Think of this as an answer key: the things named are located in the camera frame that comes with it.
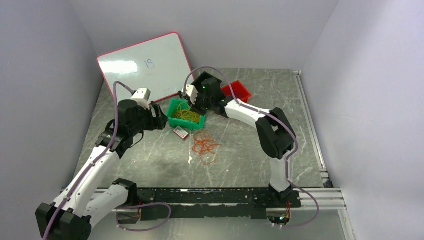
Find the gray wall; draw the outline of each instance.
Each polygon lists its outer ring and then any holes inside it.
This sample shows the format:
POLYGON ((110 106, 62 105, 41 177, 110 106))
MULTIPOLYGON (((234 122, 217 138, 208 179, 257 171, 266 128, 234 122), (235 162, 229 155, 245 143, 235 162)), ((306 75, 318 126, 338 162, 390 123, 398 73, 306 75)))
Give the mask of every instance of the gray wall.
POLYGON ((1 1, 0 236, 40 239, 35 218, 69 183, 102 78, 67 0, 1 1))
POLYGON ((424 1, 340 0, 302 80, 358 240, 424 239, 424 1))
POLYGON ((180 33, 192 66, 300 70, 337 0, 70 0, 98 54, 180 33))

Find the green bin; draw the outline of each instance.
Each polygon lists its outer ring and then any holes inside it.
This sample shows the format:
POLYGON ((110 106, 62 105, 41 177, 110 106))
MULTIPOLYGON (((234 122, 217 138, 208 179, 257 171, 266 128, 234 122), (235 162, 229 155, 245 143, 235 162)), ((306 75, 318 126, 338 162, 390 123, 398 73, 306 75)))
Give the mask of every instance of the green bin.
MULTIPOLYGON (((187 103, 187 100, 184 99, 178 99, 178 98, 172 98, 171 102, 168 107, 168 111, 166 111, 166 115, 168 116, 168 123, 171 127, 175 128, 177 126, 187 128, 190 130, 197 130, 197 129, 203 129, 205 125, 205 116, 200 115, 200 121, 199 123, 195 123, 194 121, 188 121, 188 120, 182 120, 178 118, 173 118, 173 114, 177 111, 178 105, 181 103, 187 103)), ((189 105, 184 104, 182 106, 182 109, 189 109, 189 105)))

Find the black cable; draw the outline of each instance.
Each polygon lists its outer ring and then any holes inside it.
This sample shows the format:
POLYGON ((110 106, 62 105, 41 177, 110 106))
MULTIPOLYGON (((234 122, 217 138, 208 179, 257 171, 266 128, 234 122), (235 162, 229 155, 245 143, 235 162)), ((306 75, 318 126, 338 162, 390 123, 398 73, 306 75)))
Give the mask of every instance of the black cable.
POLYGON ((136 143, 134 143, 133 145, 131 145, 131 146, 129 146, 128 148, 130 149, 130 148, 132 148, 132 147, 134 147, 135 145, 137 145, 139 142, 141 142, 142 140, 143 140, 143 138, 145 137, 145 131, 144 130, 142 130, 141 131, 141 139, 140 140, 138 140, 136 143))

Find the marble surface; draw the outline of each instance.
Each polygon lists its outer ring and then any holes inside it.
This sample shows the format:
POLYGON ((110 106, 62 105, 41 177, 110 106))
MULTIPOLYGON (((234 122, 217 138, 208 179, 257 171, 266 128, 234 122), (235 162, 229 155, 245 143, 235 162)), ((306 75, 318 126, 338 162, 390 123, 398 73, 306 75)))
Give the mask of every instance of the marble surface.
MULTIPOLYGON (((259 108, 282 108, 299 141, 299 151, 291 158, 292 179, 300 187, 323 187, 320 166, 305 118, 296 79, 291 70, 222 69, 230 81, 239 80, 252 97, 249 104, 259 108)), ((207 71, 222 79, 217 72, 207 71)), ((166 113, 169 100, 160 102, 166 113)), ((98 136, 114 117, 114 104, 106 84, 101 89, 76 173, 89 158, 98 136)), ((218 160, 201 163, 191 150, 193 136, 185 141, 167 125, 164 130, 146 131, 144 139, 129 149, 101 182, 108 188, 118 178, 137 183, 139 187, 265 187, 271 179, 270 160, 262 151, 256 130, 243 122, 209 112, 205 129, 221 146, 218 160)), ((213 155, 206 156, 211 161, 213 155)))

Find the pile of yellow string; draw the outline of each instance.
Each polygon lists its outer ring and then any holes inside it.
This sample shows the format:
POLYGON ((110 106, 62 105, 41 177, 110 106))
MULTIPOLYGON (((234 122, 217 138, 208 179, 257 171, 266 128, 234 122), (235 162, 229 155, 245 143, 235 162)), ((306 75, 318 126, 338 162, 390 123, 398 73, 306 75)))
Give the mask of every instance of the pile of yellow string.
POLYGON ((190 111, 189 104, 187 102, 182 102, 176 107, 176 111, 172 114, 174 119, 187 120, 195 123, 200 122, 200 114, 194 111, 190 111))

